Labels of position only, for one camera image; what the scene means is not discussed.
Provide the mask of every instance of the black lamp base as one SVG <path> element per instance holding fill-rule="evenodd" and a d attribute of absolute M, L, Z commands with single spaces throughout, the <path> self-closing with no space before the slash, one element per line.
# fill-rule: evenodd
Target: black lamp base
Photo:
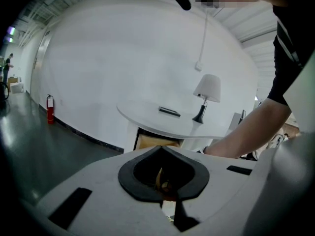
<path fill-rule="evenodd" d="M 202 117 L 205 113 L 205 110 L 206 110 L 206 106 L 205 105 L 202 105 L 201 108 L 200 108 L 200 111 L 199 113 L 194 117 L 192 118 L 194 121 L 198 122 L 198 123 L 201 123 L 203 124 L 203 121 L 202 121 Z"/>

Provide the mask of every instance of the white table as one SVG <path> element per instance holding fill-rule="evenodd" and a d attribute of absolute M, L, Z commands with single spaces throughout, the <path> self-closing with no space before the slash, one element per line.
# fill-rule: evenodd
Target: white table
<path fill-rule="evenodd" d="M 124 153 L 133 151 L 138 129 L 144 129 L 166 138 L 184 140 L 182 148 L 194 150 L 210 144 L 212 139 L 221 139 L 227 128 L 213 119 L 204 119 L 204 124 L 192 120 L 194 114 L 181 113 L 176 117 L 158 110 L 160 105 L 143 101 L 126 101 L 117 104 L 119 113 L 129 120 Z"/>

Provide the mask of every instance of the table lamp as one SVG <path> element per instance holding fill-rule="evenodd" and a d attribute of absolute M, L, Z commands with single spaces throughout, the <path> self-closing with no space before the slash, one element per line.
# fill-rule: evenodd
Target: table lamp
<path fill-rule="evenodd" d="M 206 110 L 207 100 L 220 102 L 221 101 L 221 80 L 219 77 L 211 74 L 206 74 L 202 77 L 196 90 L 193 92 L 196 95 L 204 99 L 204 103 L 200 108 L 199 113 L 193 118 L 194 121 L 203 124 L 202 117 Z"/>

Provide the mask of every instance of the fire extinguisher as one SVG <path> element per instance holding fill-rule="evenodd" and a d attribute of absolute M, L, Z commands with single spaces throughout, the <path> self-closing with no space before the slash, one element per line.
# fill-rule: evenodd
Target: fire extinguisher
<path fill-rule="evenodd" d="M 47 97 L 46 104 L 47 104 L 48 124 L 53 124 L 54 123 L 54 99 L 50 94 Z"/>

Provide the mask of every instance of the black rubber opening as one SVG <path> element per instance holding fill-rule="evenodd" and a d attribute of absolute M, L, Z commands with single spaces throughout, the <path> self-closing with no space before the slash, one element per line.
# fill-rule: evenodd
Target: black rubber opening
<path fill-rule="evenodd" d="M 168 147 L 157 146 L 126 162 L 119 170 L 118 180 L 134 199 L 162 205 L 163 194 L 156 190 L 162 170 L 176 196 L 174 225 L 183 232 L 199 223 L 187 216 L 182 202 L 198 197 L 206 187 L 210 174 L 204 165 Z"/>

